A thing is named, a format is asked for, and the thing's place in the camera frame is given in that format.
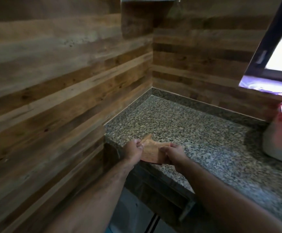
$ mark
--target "purple window sill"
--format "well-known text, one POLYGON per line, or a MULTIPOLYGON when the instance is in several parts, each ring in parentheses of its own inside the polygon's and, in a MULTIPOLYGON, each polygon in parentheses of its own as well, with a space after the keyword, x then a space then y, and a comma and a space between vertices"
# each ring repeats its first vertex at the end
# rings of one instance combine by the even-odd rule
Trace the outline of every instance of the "purple window sill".
POLYGON ((282 96, 282 82, 244 75, 240 87, 282 96))

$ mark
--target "granite countertop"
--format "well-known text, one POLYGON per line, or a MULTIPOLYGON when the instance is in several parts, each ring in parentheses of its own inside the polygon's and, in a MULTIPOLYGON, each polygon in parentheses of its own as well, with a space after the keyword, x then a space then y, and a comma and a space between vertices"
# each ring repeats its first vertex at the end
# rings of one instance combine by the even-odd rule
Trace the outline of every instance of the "granite countertop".
MULTIPOLYGON (((261 132, 178 103, 150 96, 107 138, 123 146, 153 133, 153 140, 174 142, 209 172, 282 220, 282 162, 261 151, 261 132)), ((152 165, 192 191, 170 165, 152 165)))

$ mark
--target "peach-colored fabric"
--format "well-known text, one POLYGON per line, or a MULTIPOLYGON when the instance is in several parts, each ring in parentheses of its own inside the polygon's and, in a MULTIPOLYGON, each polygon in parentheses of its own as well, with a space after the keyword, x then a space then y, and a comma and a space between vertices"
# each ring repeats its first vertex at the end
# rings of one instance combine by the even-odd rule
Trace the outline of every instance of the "peach-colored fabric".
POLYGON ((170 142, 156 142, 152 140, 152 134, 146 135, 141 141, 143 152, 141 160, 154 164, 168 163, 166 155, 159 151, 160 147, 170 146, 170 142))

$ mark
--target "wood paneling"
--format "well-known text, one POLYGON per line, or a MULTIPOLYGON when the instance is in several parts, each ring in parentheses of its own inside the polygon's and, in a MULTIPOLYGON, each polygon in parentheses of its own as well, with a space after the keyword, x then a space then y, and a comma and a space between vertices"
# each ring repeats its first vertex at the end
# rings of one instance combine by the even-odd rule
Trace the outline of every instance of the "wood paneling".
POLYGON ((152 86, 153 15, 133 8, 0 0, 0 232, 41 232, 111 166, 104 123, 152 86))
POLYGON ((238 85, 280 2, 181 0, 155 16, 153 86, 270 121, 282 97, 238 85))

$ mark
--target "window frame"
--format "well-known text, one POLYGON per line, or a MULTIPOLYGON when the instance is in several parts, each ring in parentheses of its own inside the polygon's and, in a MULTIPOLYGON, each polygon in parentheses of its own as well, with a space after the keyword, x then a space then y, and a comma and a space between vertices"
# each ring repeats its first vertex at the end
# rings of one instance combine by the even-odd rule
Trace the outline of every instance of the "window frame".
POLYGON ((254 53, 245 75, 282 81, 282 71, 265 69, 271 55, 282 38, 282 2, 254 53))

